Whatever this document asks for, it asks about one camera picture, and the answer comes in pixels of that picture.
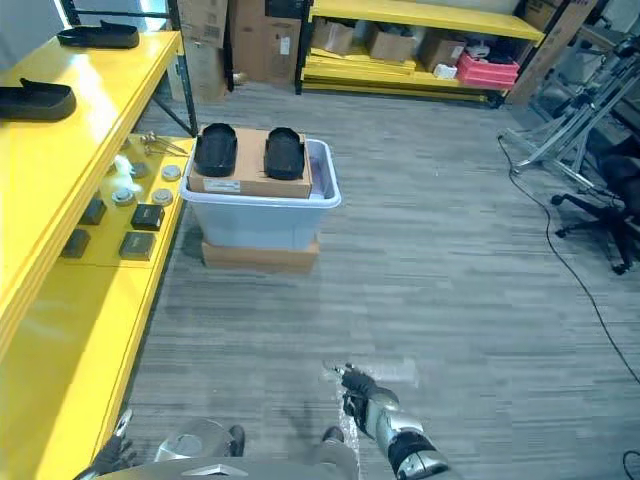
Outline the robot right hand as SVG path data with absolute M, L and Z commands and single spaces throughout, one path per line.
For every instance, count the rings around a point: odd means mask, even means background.
M 359 418 L 366 413 L 371 391 L 375 389 L 374 379 L 353 364 L 323 362 L 324 369 L 333 374 L 344 389 L 343 410 L 346 415 Z

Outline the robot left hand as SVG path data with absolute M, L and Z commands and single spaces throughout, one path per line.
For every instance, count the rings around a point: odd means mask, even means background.
M 131 409 L 122 413 L 111 437 L 94 458 L 92 469 L 98 476 L 133 466 L 133 460 L 137 453 L 131 449 L 132 442 L 125 439 L 125 433 L 132 416 Z

